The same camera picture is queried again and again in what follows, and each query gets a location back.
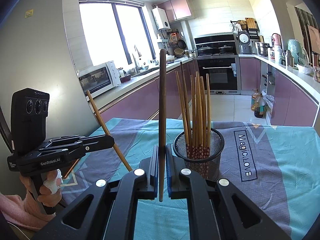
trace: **wooden cutting board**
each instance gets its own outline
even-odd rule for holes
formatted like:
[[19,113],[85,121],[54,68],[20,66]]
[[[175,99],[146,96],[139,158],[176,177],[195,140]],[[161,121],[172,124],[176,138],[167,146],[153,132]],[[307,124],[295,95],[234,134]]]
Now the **wooden cutting board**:
[[249,29],[257,29],[257,25],[253,18],[246,18],[245,20]]

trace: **hand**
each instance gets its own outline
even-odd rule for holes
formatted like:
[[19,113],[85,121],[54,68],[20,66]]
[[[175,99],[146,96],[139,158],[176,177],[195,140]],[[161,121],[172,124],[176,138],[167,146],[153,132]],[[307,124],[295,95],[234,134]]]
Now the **hand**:
[[[48,180],[55,180],[57,177],[58,171],[49,171],[47,172],[47,179]],[[23,177],[20,175],[20,180],[23,183],[23,185],[26,187],[26,189],[30,192],[32,192],[31,189],[31,178],[30,177]],[[61,179],[57,179],[57,186],[61,185]],[[54,207],[58,204],[58,202],[61,200],[61,188],[58,189],[58,191],[55,194],[51,194],[51,190],[48,189],[45,185],[42,185],[40,187],[40,193],[41,195],[38,196],[38,201],[42,202],[45,206],[48,207]]]

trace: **cooking oil bottle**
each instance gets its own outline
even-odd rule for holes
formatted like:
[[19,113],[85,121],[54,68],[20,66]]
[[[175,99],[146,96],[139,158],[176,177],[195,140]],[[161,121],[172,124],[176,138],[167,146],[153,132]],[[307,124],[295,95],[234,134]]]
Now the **cooking oil bottle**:
[[259,90],[256,88],[256,90],[253,90],[254,93],[251,96],[251,110],[254,111],[254,105],[256,103],[256,99],[259,95]]
[[256,102],[254,105],[254,116],[257,118],[262,118],[264,116],[264,106],[265,101],[262,97],[262,94],[259,93],[258,97],[256,98]]

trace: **oven door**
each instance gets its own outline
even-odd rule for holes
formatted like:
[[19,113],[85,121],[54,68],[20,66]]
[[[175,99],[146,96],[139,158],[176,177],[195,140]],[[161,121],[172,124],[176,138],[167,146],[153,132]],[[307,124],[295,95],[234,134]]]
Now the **oven door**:
[[198,59],[197,62],[200,75],[206,78],[206,74],[209,74],[211,93],[238,94],[241,92],[237,56],[212,56]]

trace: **white countertop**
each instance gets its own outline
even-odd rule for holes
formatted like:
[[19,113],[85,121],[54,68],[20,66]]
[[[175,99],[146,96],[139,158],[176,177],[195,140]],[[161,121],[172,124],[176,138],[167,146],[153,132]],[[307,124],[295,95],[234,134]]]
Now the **white countertop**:
[[[180,65],[180,62],[182,63],[187,63],[192,61],[193,58],[183,58],[181,60],[177,59],[175,62],[171,63],[171,64],[167,64],[167,72],[178,67]],[[121,85],[118,85],[114,88],[112,88],[111,90],[108,90],[106,92],[104,92],[101,95],[98,95],[97,97],[95,97],[93,100],[97,106],[98,109],[101,109],[102,107],[106,106],[107,104],[111,103],[113,100],[121,97],[122,95],[124,95],[125,93],[135,89],[136,87],[152,80],[152,79],[156,79],[159,76],[159,69],[152,71],[148,74],[139,76],[139,77],[132,77],[131,80],[129,80],[126,83],[123,83]]]
[[268,57],[260,56],[257,54],[239,54],[239,57],[255,57],[262,60],[269,65],[275,67],[277,70],[281,71],[283,74],[287,75],[294,82],[300,85],[305,91],[312,95],[318,102],[320,102],[320,83],[313,80],[313,77],[299,73],[298,70],[292,67],[286,67],[284,65],[277,64],[274,60],[269,60]]

